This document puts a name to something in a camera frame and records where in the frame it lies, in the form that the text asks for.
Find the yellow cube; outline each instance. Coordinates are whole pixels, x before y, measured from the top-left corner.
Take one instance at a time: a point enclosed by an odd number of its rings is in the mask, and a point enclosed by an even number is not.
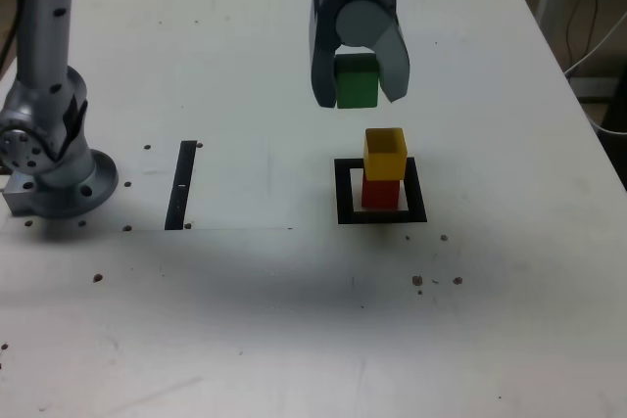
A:
[[[392,181],[405,178],[408,148],[403,129],[367,129],[363,145],[363,171],[368,181]]]

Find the cable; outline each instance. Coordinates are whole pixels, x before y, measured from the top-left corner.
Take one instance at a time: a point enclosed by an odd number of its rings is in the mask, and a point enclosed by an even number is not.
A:
[[[9,50],[11,49],[11,45],[18,34],[18,27],[20,26],[20,21],[22,20],[22,15],[24,13],[24,0],[18,0],[18,6],[16,9],[16,14],[13,17],[13,23],[11,24],[11,29],[9,30],[9,36],[7,36],[7,40],[4,42],[2,46],[2,51],[0,52],[0,70],[4,68],[4,64],[9,56]]]
[[[592,15],[592,22],[590,24],[590,31],[588,32],[588,41],[586,41],[586,49],[584,50],[584,57],[590,51],[590,45],[592,44],[592,37],[595,33],[595,26],[597,25],[597,15],[599,14],[599,0],[595,0],[595,12]]]
[[[607,39],[616,31],[616,29],[620,26],[621,23],[623,23],[623,21],[627,19],[627,12],[625,12],[623,14],[623,16],[620,18],[620,20],[618,22],[616,22],[616,24],[611,28],[610,31],[607,32],[607,34],[605,35],[605,37],[599,41],[599,44],[597,44],[597,46],[595,46],[595,49],[593,49],[590,53],[588,53],[586,56],[584,56],[583,58],[581,58],[581,60],[575,64],[573,67],[571,67],[570,69],[566,70],[564,72],[564,75],[568,75],[569,73],[571,73],[573,70],[577,69],[577,66],[579,66],[581,63],[583,63],[584,61],[586,61],[590,56],[592,56],[593,54],[595,54],[595,52],[601,48],[601,46],[607,41]],[[590,124],[592,125],[592,127],[594,127],[597,131],[603,132],[605,134],[609,134],[612,136],[627,136],[627,132],[616,132],[616,131],[610,131],[609,129],[605,129],[604,127],[599,126],[598,124],[596,124],[591,117],[588,116],[588,114],[586,114],[586,118],[588,119],[588,121],[590,122]]]
[[[596,124],[593,121],[593,119],[591,117],[588,116],[588,114],[586,114],[586,118],[588,119],[588,121],[590,122],[592,127],[594,127],[597,131],[600,131],[600,132],[602,132],[604,134],[609,134],[610,136],[619,136],[619,137],[627,136],[627,132],[610,131],[609,129],[605,129],[604,127],[600,127],[598,124]]]
[[[607,41],[607,39],[616,31],[616,29],[620,26],[621,23],[623,23],[623,21],[626,18],[627,18],[627,12],[625,12],[623,14],[623,16],[620,18],[620,20],[611,28],[611,30],[607,33],[607,35],[601,41],[599,41],[599,44],[597,44],[597,46],[595,46],[595,49],[593,49],[586,56],[581,58],[574,66],[572,66],[571,68],[565,70],[564,71],[564,75],[569,75],[572,71],[574,71],[577,68],[577,66],[579,66],[581,63],[583,63],[588,58],[590,58],[590,56],[595,54],[597,52],[597,50],[603,46],[603,44]]]
[[[575,19],[575,15],[577,15],[577,11],[579,10],[579,4],[581,4],[582,0],[577,0],[575,5],[572,8],[572,12],[570,13],[570,18],[568,19],[568,23],[566,24],[566,48],[568,49],[568,66],[572,67],[573,55],[572,48],[570,47],[570,26],[572,21]]]

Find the gray robot arm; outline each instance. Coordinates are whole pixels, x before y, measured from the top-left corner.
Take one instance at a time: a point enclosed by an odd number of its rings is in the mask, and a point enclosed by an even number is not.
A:
[[[388,100],[407,94],[410,57],[396,15],[396,0],[312,0],[312,89],[321,107],[335,107],[335,52],[343,44],[375,53],[381,89]]]
[[[18,73],[0,112],[0,153],[13,214],[70,217],[114,192],[113,161],[84,136],[87,89],[68,66],[72,0],[19,0]]]

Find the stacked cubes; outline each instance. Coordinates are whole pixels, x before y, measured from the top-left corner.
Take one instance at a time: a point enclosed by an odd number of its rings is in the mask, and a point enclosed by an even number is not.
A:
[[[397,210],[408,149],[403,129],[367,129],[363,146],[362,206]]]

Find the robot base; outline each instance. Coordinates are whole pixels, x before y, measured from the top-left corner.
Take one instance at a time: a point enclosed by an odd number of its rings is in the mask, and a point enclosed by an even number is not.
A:
[[[81,215],[102,205],[118,186],[118,170],[106,154],[90,152],[95,162],[93,171],[67,188],[38,185],[32,176],[14,172],[4,190],[11,213],[54,219]]]

